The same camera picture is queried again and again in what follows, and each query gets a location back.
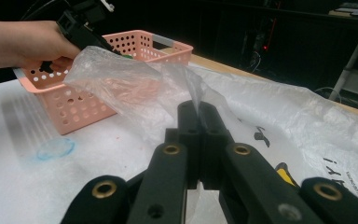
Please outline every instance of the dark background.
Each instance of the dark background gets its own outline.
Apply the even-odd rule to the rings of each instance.
[[[0,21],[19,21],[35,1],[0,0]],[[199,1],[110,0],[115,12],[95,24],[101,35],[134,29],[167,36],[194,47],[194,53],[272,80],[306,87],[312,91],[333,88],[358,43],[358,29],[345,25],[274,18],[262,13],[208,7]],[[216,0],[228,4],[327,15],[341,0]],[[35,20],[57,20],[67,9],[59,3]],[[277,19],[271,34],[271,24]],[[255,67],[255,36],[266,34]],[[15,78],[11,69],[0,69],[0,82]],[[358,100],[357,95],[348,97]]]

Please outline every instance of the brass ring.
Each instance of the brass ring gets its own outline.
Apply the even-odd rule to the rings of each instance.
[[[179,153],[180,148],[177,146],[174,146],[174,145],[169,145],[169,146],[166,146],[165,148],[163,148],[162,151],[168,155],[175,155],[175,154]]]
[[[108,187],[108,190],[101,191],[101,187]],[[112,180],[98,182],[92,189],[92,196],[102,199],[107,198],[116,192],[117,185]]]
[[[244,147],[244,146],[235,146],[234,151],[235,151],[235,153],[240,154],[242,156],[246,156],[251,153],[251,149]]]
[[[325,184],[325,183],[317,183],[313,186],[313,189],[325,199],[331,201],[339,201],[342,199],[342,193],[333,185]]]

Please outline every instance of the cable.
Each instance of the cable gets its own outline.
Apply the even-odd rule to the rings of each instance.
[[[258,65],[260,65],[261,63],[261,56],[259,53],[257,53],[257,51],[255,51],[255,54],[257,54],[257,57],[258,57],[258,63],[257,65],[255,66],[254,70],[252,71],[252,73],[257,69]]]
[[[34,3],[28,8],[28,10],[22,15],[20,21],[24,21],[24,19],[28,16],[28,14],[34,10],[34,7],[36,7],[37,4],[39,4],[42,0],[36,0]]]
[[[56,5],[57,3],[60,3],[63,0],[50,0],[49,2],[47,2],[46,4],[44,4],[42,7],[38,8],[37,10],[35,10],[33,13],[31,13],[30,15],[26,16],[25,18],[23,18],[24,21],[28,21],[28,20],[32,20],[34,17],[38,16],[39,14],[43,13],[44,11],[46,11],[47,9],[49,9],[50,7],[53,7],[54,5]]]
[[[337,93],[337,96],[338,96],[338,99],[339,99],[339,103],[342,104],[342,98],[341,98],[341,95],[339,94],[338,91],[334,90],[334,89],[331,88],[331,87],[321,87],[321,88],[315,90],[314,92],[316,92],[316,91],[322,91],[322,90],[331,90],[331,91],[336,92],[336,93]]]

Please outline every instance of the black object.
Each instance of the black object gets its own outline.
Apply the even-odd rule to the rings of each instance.
[[[185,223],[186,190],[199,180],[220,191],[228,223],[358,223],[358,199],[347,189],[316,177],[297,193],[255,148],[233,141],[213,105],[201,102],[197,115],[188,101],[145,171],[128,182],[109,175],[91,180],[62,224]]]
[[[90,27],[105,18],[103,8],[98,0],[67,1],[72,9],[65,10],[57,20],[62,34],[75,46],[84,49],[87,46],[96,46],[120,54],[101,36]],[[51,62],[43,62],[40,70],[52,73]]]

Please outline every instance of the white cord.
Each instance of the white cord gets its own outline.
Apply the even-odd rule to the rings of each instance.
[[[339,103],[342,104],[341,95],[339,94],[338,91],[334,90],[334,88],[331,88],[331,87],[321,87],[321,88],[315,90],[315,92],[316,92],[316,91],[321,91],[321,90],[331,90],[331,91],[336,92],[336,93],[337,93],[337,96],[338,96],[338,99],[339,99]]]
[[[255,71],[255,69],[257,69],[258,65],[260,65],[260,63],[261,63],[261,56],[260,56],[260,54],[257,53],[257,51],[255,51],[255,53],[257,54],[257,57],[258,57],[258,63],[257,63],[257,65],[255,66],[255,68],[254,68],[254,70],[252,71],[252,73]]]

